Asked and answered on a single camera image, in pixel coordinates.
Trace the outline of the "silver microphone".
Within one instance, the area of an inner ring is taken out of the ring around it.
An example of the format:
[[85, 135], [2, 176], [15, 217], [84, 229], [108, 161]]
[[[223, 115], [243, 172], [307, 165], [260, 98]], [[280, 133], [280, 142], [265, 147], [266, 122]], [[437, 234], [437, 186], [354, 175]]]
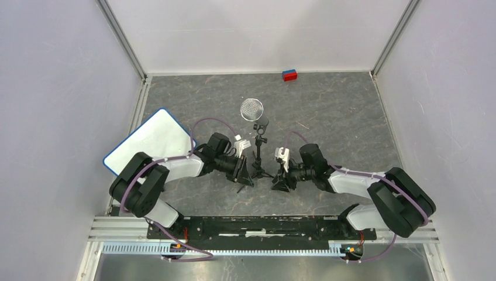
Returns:
[[243, 119], [253, 123], [253, 130], [256, 131], [255, 146], [253, 151], [254, 162], [252, 167], [254, 173], [251, 175], [254, 179], [262, 179], [264, 177], [273, 178], [271, 174], [267, 173], [261, 166], [261, 146], [268, 142], [268, 139], [263, 135], [269, 124], [269, 120], [264, 116], [264, 107], [260, 100], [256, 98], [245, 99], [240, 106], [240, 114]]

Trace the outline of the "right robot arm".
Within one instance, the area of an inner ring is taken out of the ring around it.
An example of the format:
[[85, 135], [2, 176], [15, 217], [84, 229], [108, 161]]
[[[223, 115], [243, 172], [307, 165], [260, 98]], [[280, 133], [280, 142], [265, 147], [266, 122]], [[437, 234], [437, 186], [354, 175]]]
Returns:
[[436, 212], [434, 201], [400, 167], [372, 173], [335, 166], [324, 158], [315, 143], [302, 146], [299, 154], [302, 161], [297, 163], [290, 158], [289, 149], [275, 150], [280, 169], [273, 179], [274, 190], [290, 192], [299, 182], [311, 181], [321, 191], [372, 201], [370, 205], [356, 204], [342, 213], [337, 229], [346, 239], [372, 228], [388, 228], [408, 238]]

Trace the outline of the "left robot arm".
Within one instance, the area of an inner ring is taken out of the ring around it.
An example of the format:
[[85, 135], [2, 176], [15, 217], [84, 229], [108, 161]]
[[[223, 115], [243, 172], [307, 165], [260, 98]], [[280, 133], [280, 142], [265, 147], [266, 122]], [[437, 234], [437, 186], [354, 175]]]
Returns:
[[109, 195], [137, 218], [147, 218], [161, 225], [169, 238], [178, 238], [184, 230], [182, 215], [162, 201], [160, 195], [170, 181], [201, 177], [214, 170], [225, 174], [228, 181], [253, 186], [243, 150], [247, 140], [235, 137], [235, 143], [215, 132], [207, 143], [193, 148], [189, 154], [166, 159], [153, 159], [137, 152], [113, 181]]

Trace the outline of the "blue-framed whiteboard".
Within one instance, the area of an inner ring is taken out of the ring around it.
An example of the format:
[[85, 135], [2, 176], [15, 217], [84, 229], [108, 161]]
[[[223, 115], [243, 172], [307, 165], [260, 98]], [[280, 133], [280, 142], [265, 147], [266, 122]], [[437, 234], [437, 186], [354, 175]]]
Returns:
[[189, 132], [165, 108], [160, 108], [113, 148], [102, 162], [117, 176], [137, 152], [164, 158], [184, 155], [190, 150]]

